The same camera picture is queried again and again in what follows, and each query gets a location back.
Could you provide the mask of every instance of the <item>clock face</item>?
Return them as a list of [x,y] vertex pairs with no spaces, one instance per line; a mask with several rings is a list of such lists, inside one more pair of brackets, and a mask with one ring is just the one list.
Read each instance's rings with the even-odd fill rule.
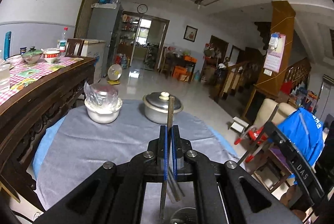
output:
[[137,7],[138,13],[145,14],[147,12],[147,5],[141,4]]

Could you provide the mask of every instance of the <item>window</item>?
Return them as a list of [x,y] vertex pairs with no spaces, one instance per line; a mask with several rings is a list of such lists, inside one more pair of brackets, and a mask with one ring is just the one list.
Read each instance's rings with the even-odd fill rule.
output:
[[136,45],[145,46],[148,32],[151,27],[151,20],[142,18],[139,22],[139,29],[136,37]]

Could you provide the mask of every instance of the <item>screw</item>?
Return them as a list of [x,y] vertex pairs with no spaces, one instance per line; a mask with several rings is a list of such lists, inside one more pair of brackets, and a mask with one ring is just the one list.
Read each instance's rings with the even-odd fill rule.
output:
[[103,168],[104,169],[111,169],[113,166],[114,166],[114,163],[110,162],[110,161],[106,161],[106,162],[103,163]]
[[228,168],[232,168],[232,169],[234,169],[234,168],[236,168],[237,167],[237,163],[236,162],[234,162],[234,161],[227,161],[226,162],[226,166],[228,167]]
[[197,156],[197,151],[194,151],[194,150],[190,149],[189,151],[187,151],[187,155],[189,157],[196,157]]
[[143,152],[143,156],[145,158],[152,158],[154,156],[154,152],[152,152],[152,151]]

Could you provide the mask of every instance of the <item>wooden pillar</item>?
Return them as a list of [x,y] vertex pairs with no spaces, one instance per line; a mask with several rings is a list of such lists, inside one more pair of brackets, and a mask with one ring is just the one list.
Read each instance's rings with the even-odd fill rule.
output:
[[272,2],[272,6],[273,16],[270,33],[279,32],[286,35],[280,71],[278,73],[273,72],[271,76],[268,76],[263,73],[264,69],[261,70],[258,81],[255,85],[255,90],[248,101],[242,118],[245,118],[248,108],[255,95],[255,91],[259,91],[270,98],[276,98],[278,96],[278,92],[284,82],[286,69],[289,66],[288,63],[292,47],[296,12],[293,10],[288,1],[274,1]]

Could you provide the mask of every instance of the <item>framed picture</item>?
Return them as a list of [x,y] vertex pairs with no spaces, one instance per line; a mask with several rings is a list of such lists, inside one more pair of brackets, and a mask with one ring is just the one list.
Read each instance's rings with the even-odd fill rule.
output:
[[196,38],[197,30],[198,29],[187,25],[186,31],[184,32],[183,39],[194,42]]

